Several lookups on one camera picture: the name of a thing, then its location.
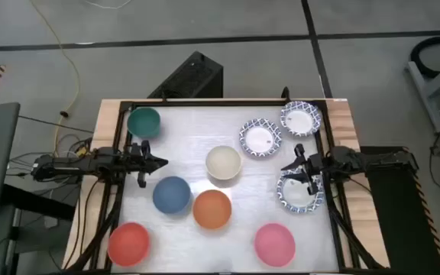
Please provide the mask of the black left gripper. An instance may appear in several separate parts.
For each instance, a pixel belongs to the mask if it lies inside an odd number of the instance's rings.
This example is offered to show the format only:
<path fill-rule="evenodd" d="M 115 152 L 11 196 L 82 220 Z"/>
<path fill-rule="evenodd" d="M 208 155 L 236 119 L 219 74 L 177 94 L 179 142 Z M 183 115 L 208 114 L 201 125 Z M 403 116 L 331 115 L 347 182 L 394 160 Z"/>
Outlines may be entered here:
<path fill-rule="evenodd" d="M 130 154 L 132 159 L 132 170 L 138 171 L 137 183 L 141 188 L 145 188 L 147 185 L 145 180 L 146 174 L 153 173 L 154 168 L 157 170 L 168 164 L 168 160 L 160 157 L 154 157 L 156 163 L 152 161 L 150 143 L 147 140 L 142 141 L 140 144 L 133 143 L 131 145 Z"/>

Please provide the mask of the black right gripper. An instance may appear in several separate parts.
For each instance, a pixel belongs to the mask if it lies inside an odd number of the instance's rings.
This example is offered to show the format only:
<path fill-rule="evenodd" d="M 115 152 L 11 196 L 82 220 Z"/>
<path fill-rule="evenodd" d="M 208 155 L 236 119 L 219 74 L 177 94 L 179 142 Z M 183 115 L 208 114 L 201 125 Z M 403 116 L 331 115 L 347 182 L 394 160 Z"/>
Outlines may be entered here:
<path fill-rule="evenodd" d="M 318 185 L 313 177 L 322 171 L 322 157 L 319 154 L 313 154 L 309 157 L 305 156 L 305 149 L 302 144 L 297 144 L 294 148 L 296 159 L 282 168 L 282 170 L 294 170 L 288 172 L 285 177 L 301 183 L 307 183 L 307 191 L 309 195 L 315 195 L 318 191 Z"/>

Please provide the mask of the blue patterned paper plate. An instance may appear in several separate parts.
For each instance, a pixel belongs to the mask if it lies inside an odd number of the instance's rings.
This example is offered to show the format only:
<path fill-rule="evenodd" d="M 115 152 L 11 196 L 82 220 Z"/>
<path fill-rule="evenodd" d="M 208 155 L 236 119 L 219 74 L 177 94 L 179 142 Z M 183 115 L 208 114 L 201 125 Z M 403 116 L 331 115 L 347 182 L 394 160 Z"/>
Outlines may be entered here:
<path fill-rule="evenodd" d="M 239 131 L 241 148 L 254 157 L 269 157 L 282 145 L 281 130 L 266 118 L 254 118 L 245 122 Z"/>
<path fill-rule="evenodd" d="M 282 107 L 280 123 L 292 135 L 308 137 L 320 129 L 322 115 L 319 109 L 311 103 L 292 101 Z"/>
<path fill-rule="evenodd" d="M 310 195 L 309 182 L 300 182 L 286 178 L 287 175 L 300 172 L 301 169 L 285 170 L 281 172 L 276 185 L 278 199 L 290 212 L 298 214 L 314 212 L 325 201 L 322 176 L 312 176 L 312 183 L 316 184 L 318 191 L 315 194 Z"/>

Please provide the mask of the blue bowl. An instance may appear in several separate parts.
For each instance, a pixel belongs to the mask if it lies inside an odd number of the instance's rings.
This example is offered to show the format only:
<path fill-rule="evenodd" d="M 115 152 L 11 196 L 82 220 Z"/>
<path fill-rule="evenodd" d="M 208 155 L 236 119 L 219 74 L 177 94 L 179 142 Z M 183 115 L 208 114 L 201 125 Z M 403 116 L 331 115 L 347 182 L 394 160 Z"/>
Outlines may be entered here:
<path fill-rule="evenodd" d="M 191 189 L 183 178 L 169 176 L 156 184 L 152 198 L 157 210 L 164 214 L 176 214 L 188 206 Z"/>

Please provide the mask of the teal bowl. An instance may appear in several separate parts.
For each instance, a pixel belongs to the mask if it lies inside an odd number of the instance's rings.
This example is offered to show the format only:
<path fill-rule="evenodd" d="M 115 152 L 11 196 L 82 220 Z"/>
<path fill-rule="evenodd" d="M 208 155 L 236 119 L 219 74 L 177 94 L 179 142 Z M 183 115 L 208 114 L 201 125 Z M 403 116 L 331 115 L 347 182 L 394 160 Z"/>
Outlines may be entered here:
<path fill-rule="evenodd" d="M 141 107 L 131 112 L 127 120 L 128 132 L 138 138 L 154 138 L 160 133 L 160 114 L 154 108 Z"/>

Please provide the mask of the cream bowl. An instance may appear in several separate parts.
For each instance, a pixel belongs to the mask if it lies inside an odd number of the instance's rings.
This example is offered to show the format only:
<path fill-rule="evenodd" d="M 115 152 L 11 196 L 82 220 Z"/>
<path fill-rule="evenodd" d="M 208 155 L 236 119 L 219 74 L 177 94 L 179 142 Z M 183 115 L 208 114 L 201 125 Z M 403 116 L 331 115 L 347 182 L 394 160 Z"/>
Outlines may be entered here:
<path fill-rule="evenodd" d="M 210 176 L 217 180 L 231 180 L 241 171 L 241 156 L 225 145 L 212 148 L 206 158 L 205 167 Z"/>

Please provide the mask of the orange bowl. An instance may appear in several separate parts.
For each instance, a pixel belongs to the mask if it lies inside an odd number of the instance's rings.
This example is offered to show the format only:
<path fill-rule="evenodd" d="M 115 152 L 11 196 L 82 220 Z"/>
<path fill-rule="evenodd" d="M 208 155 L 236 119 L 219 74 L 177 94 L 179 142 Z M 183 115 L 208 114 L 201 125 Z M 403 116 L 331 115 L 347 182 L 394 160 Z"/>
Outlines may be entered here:
<path fill-rule="evenodd" d="M 216 230 L 228 223 L 232 213 L 231 201 L 221 191 L 206 190 L 196 197 L 192 212 L 198 225 Z"/>

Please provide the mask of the pink bowl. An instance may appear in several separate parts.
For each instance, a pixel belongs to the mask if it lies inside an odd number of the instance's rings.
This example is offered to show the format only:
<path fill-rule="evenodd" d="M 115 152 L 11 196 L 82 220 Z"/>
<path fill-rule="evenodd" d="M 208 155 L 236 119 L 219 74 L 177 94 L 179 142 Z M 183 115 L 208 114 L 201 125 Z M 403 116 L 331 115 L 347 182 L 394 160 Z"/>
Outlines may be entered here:
<path fill-rule="evenodd" d="M 296 242 L 290 230 L 278 223 L 261 226 L 254 236 L 257 257 L 271 267 L 286 266 L 295 256 Z"/>

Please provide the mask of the red bowl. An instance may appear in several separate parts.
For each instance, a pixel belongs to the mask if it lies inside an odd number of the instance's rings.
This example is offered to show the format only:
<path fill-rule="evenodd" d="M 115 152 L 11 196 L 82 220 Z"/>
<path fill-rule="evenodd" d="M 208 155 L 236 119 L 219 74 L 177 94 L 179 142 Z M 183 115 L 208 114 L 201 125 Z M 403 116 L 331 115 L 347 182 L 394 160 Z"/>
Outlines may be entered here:
<path fill-rule="evenodd" d="M 147 229 L 134 222 L 118 226 L 108 240 L 108 257 L 121 267 L 139 264 L 149 250 L 150 236 Z"/>

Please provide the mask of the black computer tower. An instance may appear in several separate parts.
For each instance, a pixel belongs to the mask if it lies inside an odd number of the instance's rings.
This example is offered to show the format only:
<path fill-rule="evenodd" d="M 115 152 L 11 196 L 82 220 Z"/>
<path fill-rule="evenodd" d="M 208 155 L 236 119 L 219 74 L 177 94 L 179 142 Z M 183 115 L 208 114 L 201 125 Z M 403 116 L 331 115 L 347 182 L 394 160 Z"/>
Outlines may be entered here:
<path fill-rule="evenodd" d="M 149 99 L 223 98 L 224 67 L 193 52 L 149 96 Z"/>

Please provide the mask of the grey metal stand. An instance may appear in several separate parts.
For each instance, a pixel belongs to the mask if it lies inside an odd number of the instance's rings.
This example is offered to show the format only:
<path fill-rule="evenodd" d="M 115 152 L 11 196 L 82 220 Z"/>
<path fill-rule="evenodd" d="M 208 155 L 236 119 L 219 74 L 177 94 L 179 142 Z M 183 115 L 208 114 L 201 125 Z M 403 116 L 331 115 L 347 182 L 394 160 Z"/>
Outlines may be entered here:
<path fill-rule="evenodd" d="M 438 95 L 440 93 L 440 74 L 429 81 L 425 80 L 417 65 L 413 61 L 407 63 L 407 70 L 415 83 L 418 95 L 421 99 L 428 117 L 433 125 L 435 133 L 440 133 L 440 111 L 438 107 Z"/>

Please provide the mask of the black aluminium table frame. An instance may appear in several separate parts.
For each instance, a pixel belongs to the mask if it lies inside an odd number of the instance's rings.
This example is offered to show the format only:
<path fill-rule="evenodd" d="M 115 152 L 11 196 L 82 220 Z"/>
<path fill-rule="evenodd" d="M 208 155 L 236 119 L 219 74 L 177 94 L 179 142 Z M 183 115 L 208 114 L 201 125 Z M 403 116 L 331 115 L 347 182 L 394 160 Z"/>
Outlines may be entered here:
<path fill-rule="evenodd" d="M 293 157 L 292 141 L 271 158 L 241 158 L 241 171 L 233 179 L 217 180 L 207 173 L 205 159 L 215 146 L 238 147 L 238 132 L 248 120 L 276 119 L 282 102 L 235 100 L 153 101 L 161 116 L 160 136 L 150 143 L 154 155 L 167 159 L 165 167 L 147 176 L 145 188 L 134 174 L 125 181 L 118 220 L 137 222 L 150 235 L 150 250 L 133 271 L 144 273 L 270 273 L 254 249 L 257 230 L 267 223 L 285 225 L 296 242 L 286 272 L 334 273 L 346 256 L 338 256 L 327 205 L 294 214 L 277 198 L 280 169 Z M 183 178 L 193 196 L 207 190 L 224 193 L 231 203 L 231 217 L 217 229 L 203 228 L 193 210 L 166 215 L 152 203 L 156 183 L 167 176 Z"/>

